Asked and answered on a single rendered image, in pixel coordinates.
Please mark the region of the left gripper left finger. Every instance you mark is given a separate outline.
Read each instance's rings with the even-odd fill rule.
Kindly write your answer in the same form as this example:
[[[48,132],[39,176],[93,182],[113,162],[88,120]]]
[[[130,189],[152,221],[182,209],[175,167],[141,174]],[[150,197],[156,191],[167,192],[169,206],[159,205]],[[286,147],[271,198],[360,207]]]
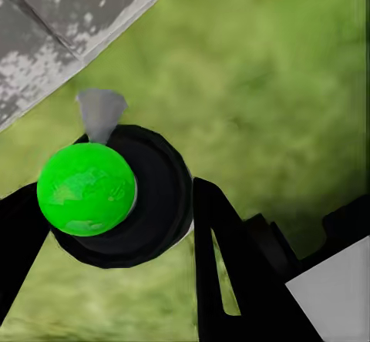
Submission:
[[[0,326],[49,234],[37,183],[0,201]]]

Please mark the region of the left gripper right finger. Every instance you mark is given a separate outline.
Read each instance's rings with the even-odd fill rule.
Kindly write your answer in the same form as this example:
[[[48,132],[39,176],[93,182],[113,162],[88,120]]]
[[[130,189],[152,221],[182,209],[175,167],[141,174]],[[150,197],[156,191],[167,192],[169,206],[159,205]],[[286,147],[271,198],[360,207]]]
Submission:
[[[224,192],[192,179],[199,342],[324,342]],[[241,316],[224,312],[211,229]]]

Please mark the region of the insectifuge atomizer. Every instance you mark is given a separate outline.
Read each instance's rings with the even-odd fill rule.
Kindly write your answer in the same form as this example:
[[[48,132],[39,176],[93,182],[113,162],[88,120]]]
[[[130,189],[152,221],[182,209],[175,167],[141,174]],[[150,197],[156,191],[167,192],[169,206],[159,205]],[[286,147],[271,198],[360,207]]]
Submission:
[[[157,259],[193,226],[187,163],[162,134],[117,125],[126,96],[92,87],[76,99],[87,134],[53,155],[37,182],[50,230],[79,262],[104,270]]]

